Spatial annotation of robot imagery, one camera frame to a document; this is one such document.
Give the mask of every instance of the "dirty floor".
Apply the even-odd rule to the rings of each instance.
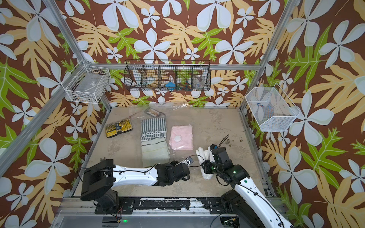
[[[107,124],[131,116],[133,130],[116,137],[108,139],[105,130],[102,129],[100,138],[90,157],[87,167],[100,162],[100,159],[114,159],[114,164],[125,167],[142,167],[141,152],[141,121],[148,118],[143,112],[146,108],[113,108]],[[220,141],[229,134],[229,138],[222,146],[226,147],[227,153],[233,164],[242,165],[253,178],[255,184],[263,192],[261,177],[256,167],[256,163],[249,149],[249,145],[244,133],[238,110],[235,108],[154,108],[166,115],[167,138],[170,138],[171,127],[175,125],[193,126],[194,150],[170,149],[171,160],[181,161],[189,155],[195,154],[198,147],[205,150],[211,145],[218,145]],[[193,156],[192,166],[199,165],[197,157]],[[119,196],[146,196],[146,197],[220,197],[231,190],[230,186],[220,185],[216,178],[204,180],[200,168],[190,168],[190,179],[188,181],[178,181],[171,186],[139,186],[125,185],[113,188]],[[74,196],[80,196],[81,183],[78,185]]]

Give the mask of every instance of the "yellow tool case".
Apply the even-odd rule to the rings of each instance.
[[[132,123],[129,118],[105,126],[107,138],[131,131],[132,129]]]

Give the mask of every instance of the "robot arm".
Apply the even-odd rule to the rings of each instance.
[[[113,168],[115,181],[113,187],[120,185],[166,186],[179,180],[187,181],[190,176],[186,164],[156,164],[149,168],[127,168],[115,165]]]
[[[218,175],[224,182],[241,195],[245,203],[249,205],[262,224],[266,228],[293,228],[294,226],[284,218],[259,191],[248,172],[241,165],[233,165],[229,159],[226,148],[217,148],[211,145],[211,152],[215,162],[203,163],[202,167],[205,173]],[[234,213],[240,214],[239,211],[233,210]]]
[[[235,190],[222,196],[222,205],[226,211],[245,217],[251,227],[294,227],[258,190],[247,171],[241,165],[233,165],[225,147],[217,148],[212,145],[211,148],[214,162],[205,160],[202,163],[204,172],[216,174]],[[103,213],[113,214],[119,209],[119,198],[111,187],[130,184],[166,186],[179,180],[187,181],[189,174],[187,164],[177,161],[150,168],[127,168],[114,165],[112,159],[106,159],[85,170],[81,200],[95,200]],[[233,202],[233,199],[240,198],[237,193],[244,199],[240,205]]]

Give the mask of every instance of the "white wire basket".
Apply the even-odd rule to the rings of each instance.
[[[85,65],[83,61],[74,68],[70,77],[73,79],[64,90],[71,101],[93,104],[99,103],[111,78],[107,68]]]
[[[246,101],[263,132],[287,130],[300,113],[284,90],[280,86],[277,89],[276,85],[255,87],[246,95]]]

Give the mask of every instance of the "black wire basket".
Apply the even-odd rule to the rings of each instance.
[[[173,60],[169,63],[158,63],[161,60],[153,62],[156,63],[127,63],[124,70],[126,89],[208,91],[211,87],[210,61],[195,60],[179,64]]]

